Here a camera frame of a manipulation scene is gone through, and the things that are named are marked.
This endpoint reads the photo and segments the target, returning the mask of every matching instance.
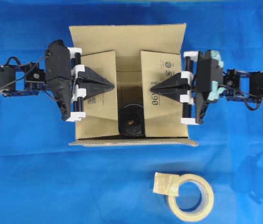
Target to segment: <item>blue fabric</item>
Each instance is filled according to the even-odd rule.
[[[0,0],[0,63],[35,61],[59,38],[72,46],[69,25],[184,22],[183,51],[215,49],[225,68],[263,71],[263,0]],[[0,96],[0,224],[181,223],[152,193],[154,172],[212,185],[214,208],[201,223],[263,223],[263,104],[250,112],[220,99],[205,124],[189,128],[198,147],[69,147],[74,124],[60,117],[43,94]]]

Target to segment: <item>tape roll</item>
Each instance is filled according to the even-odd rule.
[[[200,176],[193,174],[181,175],[178,179],[178,185],[181,186],[186,182],[197,185],[201,192],[201,203],[193,211],[185,212],[180,210],[176,203],[175,196],[167,196],[167,202],[172,212],[182,221],[197,222],[204,219],[211,212],[214,205],[215,196],[209,183]]]

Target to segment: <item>printed logo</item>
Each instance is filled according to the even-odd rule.
[[[170,68],[170,67],[172,66],[172,64],[171,64],[171,62],[166,62],[166,63],[165,63],[165,66],[166,66],[167,68]]]

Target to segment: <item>screw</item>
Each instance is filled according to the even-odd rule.
[[[33,74],[33,78],[39,79],[39,74],[34,73],[34,74]]]
[[[233,81],[232,81],[232,80],[228,80],[228,81],[227,81],[227,85],[228,85],[228,86],[232,86],[232,85],[233,85]]]

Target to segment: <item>cardboard edge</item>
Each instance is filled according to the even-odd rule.
[[[198,146],[198,143],[191,139],[128,139],[128,140],[77,140],[69,143],[70,146],[144,146],[144,145],[187,145]]]
[[[145,27],[145,26],[146,27],[147,26],[150,26],[150,27],[153,27],[153,26],[178,26],[178,25],[184,26],[184,32],[183,32],[183,35],[181,36],[181,41],[179,41],[179,45],[178,45],[179,52],[181,52],[181,47],[182,47],[182,44],[183,44],[183,41],[184,41],[184,35],[185,35],[186,29],[187,29],[187,24],[185,22],[184,23],[174,23],[174,24],[138,24],[138,25],[71,25],[71,26],[68,26],[68,28],[69,28],[70,36],[71,36],[71,39],[72,39],[72,31],[75,28],[78,28],[78,27],[110,27],[110,28],[118,28],[118,27]]]

